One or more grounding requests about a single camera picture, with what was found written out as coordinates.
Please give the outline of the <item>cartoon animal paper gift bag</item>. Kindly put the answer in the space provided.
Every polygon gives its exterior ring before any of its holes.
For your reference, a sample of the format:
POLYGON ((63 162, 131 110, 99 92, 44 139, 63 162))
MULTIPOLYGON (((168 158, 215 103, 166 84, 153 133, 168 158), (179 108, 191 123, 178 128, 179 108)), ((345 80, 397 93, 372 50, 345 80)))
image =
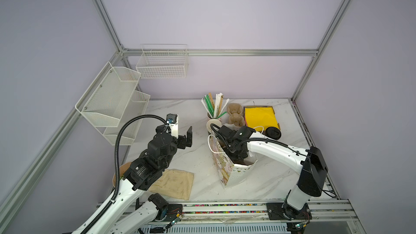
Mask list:
POLYGON ((209 129, 208 147, 211 151, 213 163, 218 171, 220 181, 226 189, 244 182, 253 171, 258 159, 257 155, 249 152, 248 158, 237 164, 233 163, 226 152, 226 145, 215 130, 219 130, 219 126, 212 123, 209 129))

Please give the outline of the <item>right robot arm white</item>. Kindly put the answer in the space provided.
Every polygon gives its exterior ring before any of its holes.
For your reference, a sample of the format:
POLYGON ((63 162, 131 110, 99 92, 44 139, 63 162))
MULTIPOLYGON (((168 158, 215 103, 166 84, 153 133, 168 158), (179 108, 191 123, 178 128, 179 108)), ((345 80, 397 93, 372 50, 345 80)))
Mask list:
POLYGON ((247 126, 237 131, 226 126, 210 127, 214 136, 224 144, 225 154, 233 162, 244 161, 256 153, 274 159, 299 174, 296 185, 282 204, 284 218, 296 219, 307 201, 322 195, 328 167, 319 148, 290 146, 247 126))

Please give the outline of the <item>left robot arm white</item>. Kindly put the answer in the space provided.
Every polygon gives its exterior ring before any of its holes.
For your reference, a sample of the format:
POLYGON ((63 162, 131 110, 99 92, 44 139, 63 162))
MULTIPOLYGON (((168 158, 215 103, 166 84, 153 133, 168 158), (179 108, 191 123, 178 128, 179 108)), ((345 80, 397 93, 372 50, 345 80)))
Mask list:
POLYGON ((144 195, 169 167, 179 149, 192 146, 193 132, 178 134, 178 126, 157 127, 157 133, 148 143, 143 155, 134 160, 103 204, 75 230, 76 234, 127 234, 154 219, 163 218, 168 202, 160 194, 152 194, 138 210, 122 218, 124 212, 144 195))

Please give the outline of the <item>green paper cup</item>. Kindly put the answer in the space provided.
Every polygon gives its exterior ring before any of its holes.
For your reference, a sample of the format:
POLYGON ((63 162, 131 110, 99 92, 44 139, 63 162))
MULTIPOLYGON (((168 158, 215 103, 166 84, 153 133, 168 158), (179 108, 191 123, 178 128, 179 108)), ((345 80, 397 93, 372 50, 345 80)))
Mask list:
POLYGON ((282 133, 279 128, 277 127, 268 127, 265 130, 265 135, 274 140, 280 140, 282 133))

